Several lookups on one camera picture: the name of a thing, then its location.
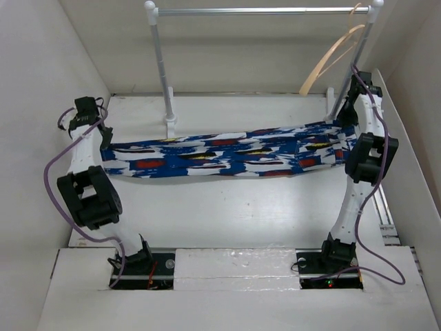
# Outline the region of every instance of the blue patterned cloth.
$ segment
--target blue patterned cloth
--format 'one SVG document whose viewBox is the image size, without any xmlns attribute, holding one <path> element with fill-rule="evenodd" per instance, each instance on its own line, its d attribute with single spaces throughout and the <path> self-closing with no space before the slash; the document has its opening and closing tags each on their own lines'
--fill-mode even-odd
<svg viewBox="0 0 441 331">
<path fill-rule="evenodd" d="M 101 151 L 105 171 L 129 177 L 287 176 L 342 164 L 354 127 L 336 121 L 295 128 L 113 143 Z"/>
</svg>

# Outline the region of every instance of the black mounting base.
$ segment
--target black mounting base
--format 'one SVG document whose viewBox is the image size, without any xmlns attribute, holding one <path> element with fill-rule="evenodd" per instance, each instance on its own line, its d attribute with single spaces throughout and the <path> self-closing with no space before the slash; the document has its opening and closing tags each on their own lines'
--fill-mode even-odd
<svg viewBox="0 0 441 331">
<path fill-rule="evenodd" d="M 298 268 L 300 287 L 302 290 L 333 288 L 363 289 L 363 284 L 357 270 L 344 272 L 339 277 L 328 277 L 316 280 L 318 277 L 333 274 L 345 268 L 338 268 L 334 263 L 326 263 L 323 260 L 321 249 L 296 250 L 296 257 L 296 267 Z"/>
<path fill-rule="evenodd" d="M 123 276 L 112 288 L 113 290 L 171 290 L 174 278 L 175 250 L 153 250 L 154 269 L 140 271 L 139 268 L 124 268 Z M 113 269 L 110 284 L 119 273 L 118 268 Z"/>
</svg>

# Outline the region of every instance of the metal rod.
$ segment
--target metal rod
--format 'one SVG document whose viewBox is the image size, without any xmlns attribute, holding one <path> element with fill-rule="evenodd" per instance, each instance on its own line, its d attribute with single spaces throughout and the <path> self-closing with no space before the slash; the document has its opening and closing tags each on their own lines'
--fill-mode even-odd
<svg viewBox="0 0 441 331">
<path fill-rule="evenodd" d="M 158 16 L 349 14 L 352 10 L 353 7 L 158 9 Z M 368 12 L 369 7 L 358 7 L 354 14 Z"/>
<path fill-rule="evenodd" d="M 360 56 L 363 52 L 363 48 L 365 48 L 367 39 L 369 38 L 369 34 L 371 33 L 373 23 L 367 23 L 365 28 L 363 29 L 363 34 L 361 36 L 361 39 L 359 40 L 356 50 L 353 52 L 351 63 L 354 63 L 357 65 L 358 60 L 360 60 Z M 338 97 L 336 99 L 336 102 L 334 103 L 334 106 L 332 108 L 331 114 L 328 114 L 328 117 L 330 119 L 335 119 L 337 117 L 337 113 L 340 109 L 340 104 L 342 103 L 343 98 L 345 97 L 345 92 L 349 86 L 349 82 L 351 81 L 352 76 L 352 70 L 351 67 L 346 71 L 345 79 L 343 80 L 342 86 L 340 88 L 340 92 L 338 93 Z"/>
<path fill-rule="evenodd" d="M 152 31 L 154 51 L 156 54 L 156 63 L 158 65 L 158 71 L 159 71 L 159 79 L 161 80 L 161 87 L 163 89 L 163 96 L 165 102 L 165 118 L 171 120 L 174 119 L 175 116 L 173 114 L 172 101 L 170 99 L 167 77 L 165 76 L 165 67 L 164 67 L 163 54 L 161 52 L 161 43 L 159 41 L 158 25 L 157 24 L 151 25 L 150 30 Z"/>
</svg>

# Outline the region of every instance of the metal rail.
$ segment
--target metal rail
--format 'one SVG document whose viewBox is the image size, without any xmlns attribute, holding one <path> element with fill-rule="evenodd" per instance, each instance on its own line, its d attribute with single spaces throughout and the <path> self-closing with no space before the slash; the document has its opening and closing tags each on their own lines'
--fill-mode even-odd
<svg viewBox="0 0 441 331">
<path fill-rule="evenodd" d="M 353 7 L 158 9 L 158 16 L 349 14 L 352 10 Z M 368 12 L 369 7 L 359 7 L 354 10 L 354 14 Z"/>
</svg>

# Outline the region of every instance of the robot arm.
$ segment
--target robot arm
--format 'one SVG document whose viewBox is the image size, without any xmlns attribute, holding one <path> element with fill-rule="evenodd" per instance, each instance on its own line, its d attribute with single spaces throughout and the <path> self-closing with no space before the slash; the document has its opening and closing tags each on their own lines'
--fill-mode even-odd
<svg viewBox="0 0 441 331">
<path fill-rule="evenodd" d="M 360 76 L 372 92 L 379 115 L 382 116 L 381 89 L 372 86 L 371 74 L 361 72 Z M 355 77 L 338 120 L 343 125 L 360 124 L 361 131 L 345 166 L 347 189 L 340 214 L 322 246 L 322 259 L 343 269 L 348 268 L 355 257 L 355 226 L 360 208 L 378 180 L 383 157 L 387 158 L 383 176 L 386 175 L 398 149 L 398 140 L 389 137 L 388 155 L 385 156 L 383 125 L 375 116 L 371 100 Z"/>
<path fill-rule="evenodd" d="M 76 114 L 65 116 L 62 128 L 69 131 L 73 141 L 99 121 L 95 99 L 75 100 Z M 98 231 L 105 237 L 117 237 L 125 248 L 127 268 L 148 272 L 153 258 L 147 242 L 140 234 L 131 232 L 122 224 L 119 215 L 123 208 L 114 186 L 103 169 L 100 148 L 106 148 L 112 139 L 112 129 L 104 124 L 93 129 L 72 150 L 68 174 L 58 178 L 57 186 L 74 222 L 79 227 Z M 121 251 L 110 263 L 119 267 Z"/>
</svg>

